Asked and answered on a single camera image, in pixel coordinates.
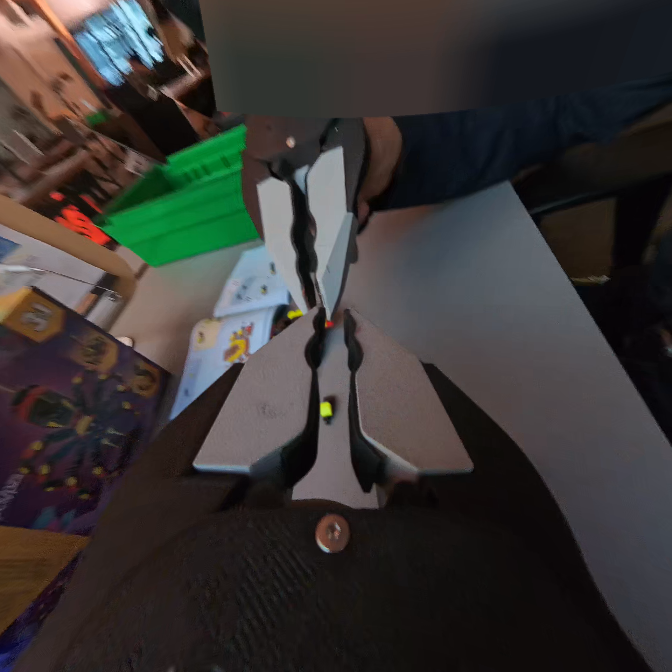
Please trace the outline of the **thin metal rod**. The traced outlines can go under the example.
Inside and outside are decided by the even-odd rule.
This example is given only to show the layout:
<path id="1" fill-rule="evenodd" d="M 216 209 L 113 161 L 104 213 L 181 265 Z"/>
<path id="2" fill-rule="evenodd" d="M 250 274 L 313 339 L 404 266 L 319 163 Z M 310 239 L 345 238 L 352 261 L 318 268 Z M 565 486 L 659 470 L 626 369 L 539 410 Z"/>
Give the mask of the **thin metal rod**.
<path id="1" fill-rule="evenodd" d="M 110 295 L 115 300 L 119 300 L 119 299 L 122 298 L 122 295 L 119 292 L 117 292 L 117 291 L 115 291 L 111 288 L 108 288 L 106 286 L 95 284 L 94 282 L 91 282 L 91 281 L 88 281 L 88 280 L 81 280 L 81 279 L 72 277 L 70 275 L 65 275 L 63 273 L 54 272 L 54 271 L 46 270 L 46 269 L 45 270 L 40 269 L 40 268 L 37 268 L 37 267 L 30 267 L 30 266 L 27 266 L 27 265 L 1 264 L 1 273 L 3 273 L 3 274 L 32 273 L 32 274 L 37 274 L 37 275 L 40 275 L 40 276 L 52 275 L 52 276 L 56 276 L 56 277 L 59 277 L 59 278 L 64 278 L 66 280 L 74 281 L 74 282 L 77 282 L 77 283 L 80 283 L 80 284 L 89 285 L 92 288 L 96 288 L 98 290 L 101 290 L 104 294 Z"/>

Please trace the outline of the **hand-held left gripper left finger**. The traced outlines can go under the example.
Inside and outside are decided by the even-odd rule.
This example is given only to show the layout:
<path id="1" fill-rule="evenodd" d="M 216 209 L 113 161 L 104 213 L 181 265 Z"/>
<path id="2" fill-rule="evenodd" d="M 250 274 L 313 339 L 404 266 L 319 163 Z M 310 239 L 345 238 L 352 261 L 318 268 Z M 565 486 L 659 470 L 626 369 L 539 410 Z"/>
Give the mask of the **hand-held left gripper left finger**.
<path id="1" fill-rule="evenodd" d="M 194 470 L 292 489 L 316 459 L 321 359 L 322 308 L 315 307 L 242 366 Z"/>

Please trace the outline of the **person's right forearm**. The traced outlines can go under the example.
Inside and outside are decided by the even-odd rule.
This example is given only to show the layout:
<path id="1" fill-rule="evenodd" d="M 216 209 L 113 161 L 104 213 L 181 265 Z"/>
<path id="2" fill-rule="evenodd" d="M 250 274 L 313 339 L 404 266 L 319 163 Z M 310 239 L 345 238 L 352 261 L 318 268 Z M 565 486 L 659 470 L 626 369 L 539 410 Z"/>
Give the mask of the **person's right forearm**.
<path id="1" fill-rule="evenodd" d="M 402 134 L 393 181 L 371 212 L 440 204 L 585 144 L 607 143 L 671 103 L 671 74 L 455 112 L 389 116 Z"/>

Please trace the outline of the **lego instruction booklet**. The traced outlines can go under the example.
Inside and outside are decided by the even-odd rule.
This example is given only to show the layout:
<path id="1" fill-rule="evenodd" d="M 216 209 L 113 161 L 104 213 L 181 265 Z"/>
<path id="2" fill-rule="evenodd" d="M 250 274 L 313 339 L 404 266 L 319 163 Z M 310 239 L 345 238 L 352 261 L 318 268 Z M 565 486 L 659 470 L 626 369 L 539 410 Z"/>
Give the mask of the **lego instruction booklet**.
<path id="1" fill-rule="evenodd" d="M 194 326 L 170 420 L 234 364 L 271 340 L 291 305 L 290 292 L 265 246 L 245 251 L 234 266 L 210 318 Z"/>

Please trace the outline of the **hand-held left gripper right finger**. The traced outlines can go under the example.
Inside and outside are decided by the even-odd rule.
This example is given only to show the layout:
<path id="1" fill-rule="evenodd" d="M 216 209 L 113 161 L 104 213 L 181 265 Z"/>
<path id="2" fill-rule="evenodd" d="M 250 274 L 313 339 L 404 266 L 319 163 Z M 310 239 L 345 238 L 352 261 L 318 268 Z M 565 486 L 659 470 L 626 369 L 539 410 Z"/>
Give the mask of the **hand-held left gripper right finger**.
<path id="1" fill-rule="evenodd" d="M 474 463 L 421 361 L 356 310 L 343 314 L 351 463 L 364 492 L 466 475 Z"/>

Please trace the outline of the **person's right hand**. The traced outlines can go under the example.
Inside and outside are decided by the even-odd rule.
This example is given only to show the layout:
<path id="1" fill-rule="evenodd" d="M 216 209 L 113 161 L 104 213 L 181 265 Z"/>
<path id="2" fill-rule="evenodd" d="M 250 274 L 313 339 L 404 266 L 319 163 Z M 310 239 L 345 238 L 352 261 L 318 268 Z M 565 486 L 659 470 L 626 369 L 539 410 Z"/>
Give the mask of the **person's right hand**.
<path id="1" fill-rule="evenodd" d="M 363 122 L 369 143 L 369 161 L 357 201 L 361 221 L 368 217 L 371 203 L 391 185 L 403 149 L 402 134 L 393 118 L 365 117 Z"/>

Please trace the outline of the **green plastic bin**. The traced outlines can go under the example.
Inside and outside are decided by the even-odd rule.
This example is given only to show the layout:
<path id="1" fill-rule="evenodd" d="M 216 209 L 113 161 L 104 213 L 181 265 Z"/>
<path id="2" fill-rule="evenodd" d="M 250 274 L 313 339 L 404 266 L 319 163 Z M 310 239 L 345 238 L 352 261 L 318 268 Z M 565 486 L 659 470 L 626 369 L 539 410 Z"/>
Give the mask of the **green plastic bin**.
<path id="1" fill-rule="evenodd" d="M 95 224 L 151 267 L 257 240 L 243 200 L 247 129 L 236 125 L 149 169 Z"/>

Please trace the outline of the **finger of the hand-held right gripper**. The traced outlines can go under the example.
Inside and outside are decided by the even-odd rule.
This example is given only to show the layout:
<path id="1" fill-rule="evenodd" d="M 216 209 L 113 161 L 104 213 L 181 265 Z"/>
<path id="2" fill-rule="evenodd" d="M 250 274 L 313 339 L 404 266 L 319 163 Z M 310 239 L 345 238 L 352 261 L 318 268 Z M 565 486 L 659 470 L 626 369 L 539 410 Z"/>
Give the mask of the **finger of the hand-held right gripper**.
<path id="1" fill-rule="evenodd" d="M 315 223 L 314 283 L 328 322 L 339 310 L 355 250 L 356 217 L 348 202 L 346 177 L 342 146 L 320 154 L 307 174 L 308 209 Z"/>
<path id="2" fill-rule="evenodd" d="M 305 176 L 303 169 L 280 168 L 257 185 L 265 247 L 303 313 L 318 303 Z"/>

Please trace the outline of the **printed cardboard board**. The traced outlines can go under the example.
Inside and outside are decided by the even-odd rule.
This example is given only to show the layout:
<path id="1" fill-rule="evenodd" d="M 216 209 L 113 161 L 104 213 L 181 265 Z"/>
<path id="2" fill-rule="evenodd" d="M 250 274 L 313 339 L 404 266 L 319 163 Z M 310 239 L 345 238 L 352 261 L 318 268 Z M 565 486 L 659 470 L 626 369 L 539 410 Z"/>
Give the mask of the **printed cardboard board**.
<path id="1" fill-rule="evenodd" d="M 137 270 L 117 251 L 102 247 L 87 237 L 81 236 L 29 209 L 26 206 L 1 196 L 1 224 L 81 261 L 99 268 L 114 277 L 113 290 L 120 295 L 115 308 L 108 316 L 95 317 L 93 323 L 110 331 L 137 289 Z"/>

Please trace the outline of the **bright window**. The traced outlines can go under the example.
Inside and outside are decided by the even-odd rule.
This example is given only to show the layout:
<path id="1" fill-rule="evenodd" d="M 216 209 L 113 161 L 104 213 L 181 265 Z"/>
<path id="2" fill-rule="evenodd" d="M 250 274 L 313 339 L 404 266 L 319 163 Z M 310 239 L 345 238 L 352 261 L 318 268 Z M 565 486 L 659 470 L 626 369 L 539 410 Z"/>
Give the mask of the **bright window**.
<path id="1" fill-rule="evenodd" d="M 133 57 L 149 69 L 166 59 L 163 43 L 137 1 L 113 1 L 79 22 L 71 34 L 98 75 L 112 87 L 125 82 Z"/>

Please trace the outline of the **purple lego set box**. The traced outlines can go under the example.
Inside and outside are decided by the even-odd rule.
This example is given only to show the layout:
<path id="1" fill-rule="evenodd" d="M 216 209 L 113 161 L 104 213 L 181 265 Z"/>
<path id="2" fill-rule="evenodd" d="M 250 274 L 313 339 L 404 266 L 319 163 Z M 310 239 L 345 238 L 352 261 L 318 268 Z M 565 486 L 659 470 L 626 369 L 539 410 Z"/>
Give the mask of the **purple lego set box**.
<path id="1" fill-rule="evenodd" d="M 1 670 L 55 609 L 167 372 L 36 288 L 1 296 Z"/>

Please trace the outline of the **red blurred object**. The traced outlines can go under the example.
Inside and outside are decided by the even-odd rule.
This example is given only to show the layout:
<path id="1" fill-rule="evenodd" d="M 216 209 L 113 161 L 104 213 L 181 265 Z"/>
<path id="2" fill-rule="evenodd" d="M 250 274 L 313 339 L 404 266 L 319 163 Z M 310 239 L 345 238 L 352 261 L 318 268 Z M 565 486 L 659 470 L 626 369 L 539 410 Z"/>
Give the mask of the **red blurred object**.
<path id="1" fill-rule="evenodd" d="M 50 218 L 64 228 L 101 247 L 111 248 L 116 244 L 96 225 L 94 220 L 102 210 L 89 193 L 76 188 L 54 189 L 48 194 L 47 205 L 51 208 Z"/>

